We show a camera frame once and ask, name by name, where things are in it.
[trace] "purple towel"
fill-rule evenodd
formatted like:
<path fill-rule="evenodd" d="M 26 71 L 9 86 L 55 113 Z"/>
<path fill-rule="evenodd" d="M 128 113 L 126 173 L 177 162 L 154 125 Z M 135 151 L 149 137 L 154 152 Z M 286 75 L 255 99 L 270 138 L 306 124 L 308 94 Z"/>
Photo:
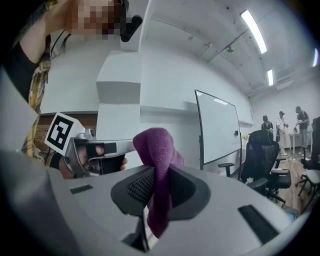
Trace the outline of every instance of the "purple towel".
<path fill-rule="evenodd" d="M 174 147 L 174 139 L 164 128 L 150 128 L 133 138 L 133 145 L 144 165 L 155 168 L 154 194 L 149 202 L 147 223 L 159 238 L 168 225 L 171 209 L 168 169 L 170 164 L 184 165 L 184 159 Z"/>

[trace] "mesh chair back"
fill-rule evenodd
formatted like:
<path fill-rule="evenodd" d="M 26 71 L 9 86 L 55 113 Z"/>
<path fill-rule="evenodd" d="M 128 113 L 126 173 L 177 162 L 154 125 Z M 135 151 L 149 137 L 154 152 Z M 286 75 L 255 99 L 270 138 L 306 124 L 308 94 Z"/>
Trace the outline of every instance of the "mesh chair back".
<path fill-rule="evenodd" d="M 247 178 L 258 180 L 268 178 L 279 153 L 279 144 L 271 141 L 268 130 L 257 130 L 251 133 L 246 145 L 245 162 L 241 172 L 243 182 Z"/>

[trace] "whiteboard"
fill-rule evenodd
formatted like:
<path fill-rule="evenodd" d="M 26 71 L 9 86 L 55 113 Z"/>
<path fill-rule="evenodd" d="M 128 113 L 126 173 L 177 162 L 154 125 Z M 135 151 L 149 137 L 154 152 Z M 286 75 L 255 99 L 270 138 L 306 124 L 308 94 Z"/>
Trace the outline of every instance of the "whiteboard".
<path fill-rule="evenodd" d="M 208 164 L 241 148 L 236 107 L 195 90 L 202 136 L 203 163 Z"/>

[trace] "ceiling light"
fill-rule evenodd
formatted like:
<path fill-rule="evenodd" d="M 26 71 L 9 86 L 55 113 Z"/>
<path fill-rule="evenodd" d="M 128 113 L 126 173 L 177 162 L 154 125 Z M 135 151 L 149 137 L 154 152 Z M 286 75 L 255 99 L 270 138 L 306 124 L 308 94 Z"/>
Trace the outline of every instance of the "ceiling light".
<path fill-rule="evenodd" d="M 317 48 L 314 49 L 314 59 L 313 59 L 313 64 L 312 67 L 315 67 L 318 64 L 318 57 L 319 57 L 319 53 Z"/>
<path fill-rule="evenodd" d="M 221 103 L 223 105 L 227 105 L 228 104 L 227 102 L 225 102 L 225 101 L 223 101 L 222 99 L 219 99 L 219 98 L 215 98 L 213 101 L 219 102 L 219 103 Z"/>
<path fill-rule="evenodd" d="M 272 74 L 272 69 L 270 69 L 267 72 L 267 75 L 268 75 L 269 86 L 273 86 L 274 85 L 274 75 Z"/>
<path fill-rule="evenodd" d="M 240 15 L 244 19 L 245 23 L 248 25 L 249 29 L 251 30 L 256 40 L 256 43 L 259 46 L 261 54 L 265 53 L 267 51 L 267 47 L 266 47 L 264 38 L 262 37 L 262 34 L 258 28 L 257 23 L 255 22 L 254 18 L 251 16 L 251 13 L 248 10 L 245 10 Z"/>

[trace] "white shirt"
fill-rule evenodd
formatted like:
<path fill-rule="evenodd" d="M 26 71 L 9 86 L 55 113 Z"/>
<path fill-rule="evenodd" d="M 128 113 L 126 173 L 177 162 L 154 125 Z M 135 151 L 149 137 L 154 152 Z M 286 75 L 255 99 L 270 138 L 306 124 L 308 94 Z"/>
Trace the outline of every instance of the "white shirt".
<path fill-rule="evenodd" d="M 278 120 L 276 121 L 276 126 L 278 126 L 281 131 L 285 129 L 285 120 L 283 117 L 282 119 L 280 118 L 280 116 L 278 117 Z"/>

